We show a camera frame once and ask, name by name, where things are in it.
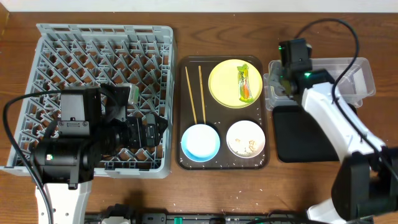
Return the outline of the green snack wrapper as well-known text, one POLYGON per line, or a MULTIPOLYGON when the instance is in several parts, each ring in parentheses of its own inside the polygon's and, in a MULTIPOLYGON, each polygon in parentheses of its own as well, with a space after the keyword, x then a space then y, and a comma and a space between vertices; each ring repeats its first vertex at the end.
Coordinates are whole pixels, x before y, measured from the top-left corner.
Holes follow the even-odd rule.
POLYGON ((238 66, 238 86, 239 100, 245 103, 253 102, 253 97, 249 87, 249 67, 247 64, 238 66))

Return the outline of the white bowl with food scraps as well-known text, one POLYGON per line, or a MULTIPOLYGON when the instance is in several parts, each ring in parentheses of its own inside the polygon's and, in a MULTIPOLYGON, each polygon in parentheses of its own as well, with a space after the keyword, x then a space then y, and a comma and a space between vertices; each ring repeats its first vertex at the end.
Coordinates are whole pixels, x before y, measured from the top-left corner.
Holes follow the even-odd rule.
POLYGON ((229 150, 243 159, 258 156, 266 146, 266 136, 262 128, 248 120, 238 121, 226 133, 229 150))

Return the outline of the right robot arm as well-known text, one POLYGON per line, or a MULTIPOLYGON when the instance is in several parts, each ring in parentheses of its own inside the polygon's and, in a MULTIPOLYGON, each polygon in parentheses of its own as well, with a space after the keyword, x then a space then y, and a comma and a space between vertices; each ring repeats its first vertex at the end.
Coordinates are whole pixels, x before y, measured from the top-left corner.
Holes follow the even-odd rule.
POLYGON ((397 211, 397 148, 361 122, 327 70, 314 70, 305 39, 279 43, 279 82, 321 127, 341 163, 331 197, 307 209, 309 220, 349 223, 397 211))

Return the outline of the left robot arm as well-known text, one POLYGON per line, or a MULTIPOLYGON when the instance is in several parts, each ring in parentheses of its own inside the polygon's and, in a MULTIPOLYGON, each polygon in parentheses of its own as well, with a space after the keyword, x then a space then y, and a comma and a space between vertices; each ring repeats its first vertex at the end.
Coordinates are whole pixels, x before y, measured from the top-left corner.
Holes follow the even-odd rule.
POLYGON ((120 148, 156 147, 169 124, 155 113, 127 115, 133 84, 78 87, 61 92, 61 118, 52 121, 30 161, 44 183, 54 223, 83 223, 95 167, 120 148))

